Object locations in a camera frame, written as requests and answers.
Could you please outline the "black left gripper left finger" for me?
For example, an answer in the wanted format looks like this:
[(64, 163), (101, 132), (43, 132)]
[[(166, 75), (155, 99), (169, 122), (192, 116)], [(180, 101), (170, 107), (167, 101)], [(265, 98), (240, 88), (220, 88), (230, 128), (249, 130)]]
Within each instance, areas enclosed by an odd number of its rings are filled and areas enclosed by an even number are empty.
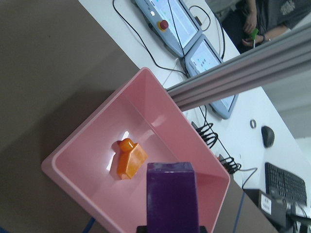
[(147, 233), (147, 225), (137, 226), (136, 233)]

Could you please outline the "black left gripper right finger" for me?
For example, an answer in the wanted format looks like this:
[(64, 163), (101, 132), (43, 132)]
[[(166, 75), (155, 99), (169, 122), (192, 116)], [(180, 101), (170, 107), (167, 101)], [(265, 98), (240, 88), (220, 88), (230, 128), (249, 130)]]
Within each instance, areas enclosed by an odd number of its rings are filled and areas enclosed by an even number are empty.
[(199, 233), (208, 233), (205, 226), (200, 226), (199, 230), (200, 230)]

